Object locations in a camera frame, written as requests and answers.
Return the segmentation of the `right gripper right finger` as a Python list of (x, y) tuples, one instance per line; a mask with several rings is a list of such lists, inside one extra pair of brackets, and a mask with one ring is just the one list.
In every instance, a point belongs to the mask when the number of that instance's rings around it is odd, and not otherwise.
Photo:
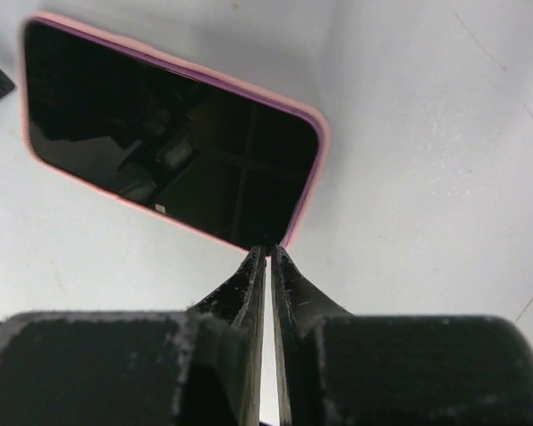
[(271, 250), (271, 291), (281, 424), (358, 425), (350, 393), (328, 393), (321, 378), (325, 323), (343, 330), (358, 317), (306, 278), (281, 246)]

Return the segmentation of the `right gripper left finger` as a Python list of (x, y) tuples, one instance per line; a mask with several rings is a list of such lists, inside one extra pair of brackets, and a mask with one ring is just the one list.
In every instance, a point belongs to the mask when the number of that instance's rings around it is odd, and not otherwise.
[(187, 310), (195, 321), (179, 425), (259, 425), (266, 249), (250, 249), (235, 273)]

